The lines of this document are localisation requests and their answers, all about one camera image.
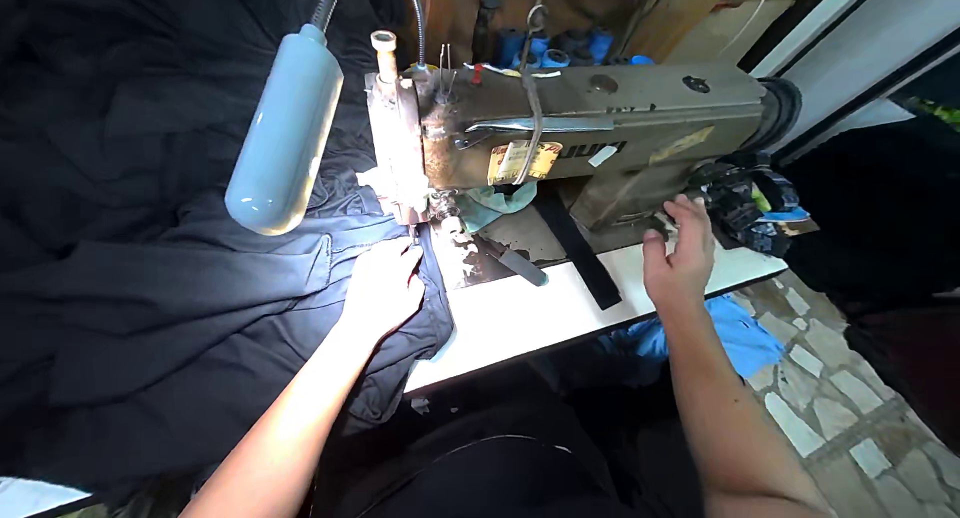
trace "stone floor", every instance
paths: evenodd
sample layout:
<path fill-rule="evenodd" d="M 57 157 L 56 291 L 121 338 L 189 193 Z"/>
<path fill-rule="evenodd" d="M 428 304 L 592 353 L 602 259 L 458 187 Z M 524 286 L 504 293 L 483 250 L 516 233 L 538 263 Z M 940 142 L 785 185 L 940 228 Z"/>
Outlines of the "stone floor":
<path fill-rule="evenodd" d="M 750 386 L 837 516 L 960 515 L 960 458 L 847 347 L 824 295 L 787 272 L 734 297 L 786 347 Z"/>

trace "sewing machine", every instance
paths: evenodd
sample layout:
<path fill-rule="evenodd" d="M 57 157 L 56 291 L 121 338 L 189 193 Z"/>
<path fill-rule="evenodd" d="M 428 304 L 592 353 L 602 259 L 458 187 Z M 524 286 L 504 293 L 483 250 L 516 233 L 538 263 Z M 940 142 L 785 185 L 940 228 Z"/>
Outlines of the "sewing machine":
<path fill-rule="evenodd" d="M 570 211 L 596 229 L 655 209 L 706 161 L 775 142 L 800 106 L 789 83 L 722 62 L 533 70 L 524 82 L 491 69 L 399 74 L 396 38 L 372 41 L 369 183 L 407 225 L 446 220 L 455 231 L 452 196 L 463 190 L 589 177 Z"/>

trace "forearm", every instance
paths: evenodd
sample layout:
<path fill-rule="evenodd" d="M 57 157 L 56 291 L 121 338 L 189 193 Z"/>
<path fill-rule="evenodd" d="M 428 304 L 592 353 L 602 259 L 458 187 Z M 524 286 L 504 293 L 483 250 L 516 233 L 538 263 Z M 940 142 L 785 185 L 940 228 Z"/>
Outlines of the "forearm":
<path fill-rule="evenodd" d="M 294 516 L 377 340 L 338 323 L 182 516 Z"/>
<path fill-rule="evenodd" d="M 706 311 L 696 300 L 660 317 L 679 414 L 707 497 L 789 499 L 826 510 L 812 479 L 734 371 Z"/>

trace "hand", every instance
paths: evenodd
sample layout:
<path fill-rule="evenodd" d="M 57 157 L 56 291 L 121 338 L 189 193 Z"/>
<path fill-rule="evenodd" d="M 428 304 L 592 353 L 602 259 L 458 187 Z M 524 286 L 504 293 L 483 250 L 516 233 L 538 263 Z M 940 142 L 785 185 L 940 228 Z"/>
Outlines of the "hand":
<path fill-rule="evenodd" d="M 347 325 L 354 339 L 368 336 L 371 347 L 406 323 L 424 299 L 424 283 L 415 274 L 424 250 L 410 242 L 409 237 L 384 240 L 354 263 L 337 325 Z"/>
<path fill-rule="evenodd" d="M 643 285 L 657 311 L 704 305 L 704 291 L 714 268 L 714 235 L 704 199 L 680 194 L 663 203 L 677 222 L 679 240 L 673 254 L 654 229 L 643 234 Z"/>

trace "table top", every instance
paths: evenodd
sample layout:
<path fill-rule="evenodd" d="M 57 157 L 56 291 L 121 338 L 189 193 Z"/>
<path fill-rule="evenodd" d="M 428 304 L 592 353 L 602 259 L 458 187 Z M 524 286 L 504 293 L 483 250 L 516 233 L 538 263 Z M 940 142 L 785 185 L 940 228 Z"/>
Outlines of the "table top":
<path fill-rule="evenodd" d="M 642 246 L 598 256 L 623 298 L 607 310 L 597 307 L 571 262 L 545 268 L 550 280 L 542 287 L 511 276 L 447 291 L 455 325 L 450 340 L 433 358 L 416 362 L 404 391 L 416 395 L 452 377 L 653 314 L 643 287 Z M 782 259 L 746 248 L 724 250 L 718 244 L 714 257 L 708 296 L 787 268 Z"/>

